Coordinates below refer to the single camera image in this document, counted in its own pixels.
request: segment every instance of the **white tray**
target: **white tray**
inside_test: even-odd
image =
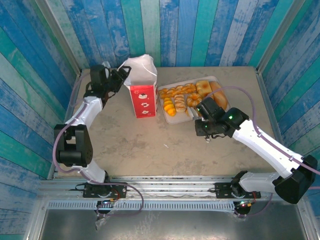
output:
[[[178,85],[186,85],[186,84],[190,84],[190,83],[196,84],[196,82],[198,82],[200,80],[208,80],[209,82],[218,82],[220,84],[218,78],[216,78],[215,76],[205,76],[205,77],[201,77],[201,78],[197,78],[197,79],[191,79],[191,80],[187,80],[187,81],[180,81],[180,82],[176,82],[176,83],[160,86],[160,87],[158,87],[158,91],[161,90],[161,89],[164,89],[164,88],[167,88],[167,89],[175,88]],[[188,94],[184,94],[184,99],[186,101],[187,101],[187,95]],[[185,112],[177,112],[175,116],[170,116],[164,110],[164,100],[162,98],[160,98],[160,96],[159,96],[158,99],[160,99],[161,108],[163,110],[165,120],[166,120],[166,122],[168,124],[179,124],[179,123],[188,122],[188,121],[192,120],[191,117],[189,117]],[[230,109],[230,104],[229,104],[229,100],[228,100],[228,105],[226,107],[226,111],[228,111],[229,109]]]

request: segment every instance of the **beige tabletop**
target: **beige tabletop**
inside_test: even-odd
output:
[[[257,124],[273,136],[253,67],[159,67],[157,85],[215,76],[223,86],[239,86],[253,97]],[[81,83],[78,99],[90,81]],[[252,116],[247,96],[227,90],[232,107]],[[122,87],[111,98],[89,129],[93,158],[111,176],[235,175],[241,170],[270,172],[260,156],[229,137],[206,143],[197,137],[193,121],[170,125],[158,103],[157,116],[136,119],[129,90]]]

